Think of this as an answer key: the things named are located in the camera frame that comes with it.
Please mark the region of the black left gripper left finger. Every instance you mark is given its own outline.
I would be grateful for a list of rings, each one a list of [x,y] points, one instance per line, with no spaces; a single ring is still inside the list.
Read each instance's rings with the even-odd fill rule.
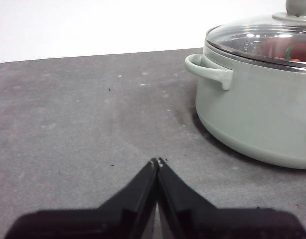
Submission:
[[[140,239],[154,218],[158,163],[151,159],[98,208],[42,210],[19,217],[7,239]]]

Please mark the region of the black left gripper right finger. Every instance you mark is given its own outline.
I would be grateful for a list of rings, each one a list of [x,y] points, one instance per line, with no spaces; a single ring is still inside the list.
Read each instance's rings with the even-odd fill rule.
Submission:
[[[217,208],[189,187],[162,158],[157,183],[163,234],[173,239],[306,239],[296,216],[271,208]]]

